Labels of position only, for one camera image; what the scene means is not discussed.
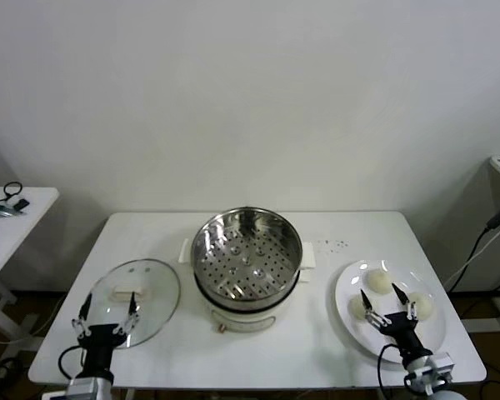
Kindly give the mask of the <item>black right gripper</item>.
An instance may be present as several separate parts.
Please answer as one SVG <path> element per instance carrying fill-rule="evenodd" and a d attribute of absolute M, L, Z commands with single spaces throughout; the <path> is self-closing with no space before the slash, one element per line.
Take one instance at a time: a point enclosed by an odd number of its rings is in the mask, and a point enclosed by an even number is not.
<path fill-rule="evenodd" d="M 392 288 L 405 312 L 394 312 L 385 315 L 385 317 L 381 316 L 374 311 L 368 296 L 361 289 L 360 294 L 365 310 L 365 319 L 381 334 L 392 338 L 398 347 L 402 361 L 411 363 L 418 358 L 427 356 L 427 349 L 415 332 L 418 325 L 416 303 L 412 302 L 408 295 L 395 283 Z"/>

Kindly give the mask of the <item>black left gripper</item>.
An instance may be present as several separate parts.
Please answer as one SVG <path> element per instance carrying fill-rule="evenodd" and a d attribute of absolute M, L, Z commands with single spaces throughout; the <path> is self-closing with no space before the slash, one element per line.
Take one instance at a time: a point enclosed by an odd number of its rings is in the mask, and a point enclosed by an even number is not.
<path fill-rule="evenodd" d="M 132 292 L 126 318 L 119 324 L 88 326 L 87 319 L 93 294 L 90 292 L 79 309 L 77 318 L 71 321 L 80 338 L 78 343 L 86 351 L 82 371 L 78 378 L 113 378 L 110 371 L 113 350 L 124 344 L 128 334 L 139 322 L 135 292 Z"/>

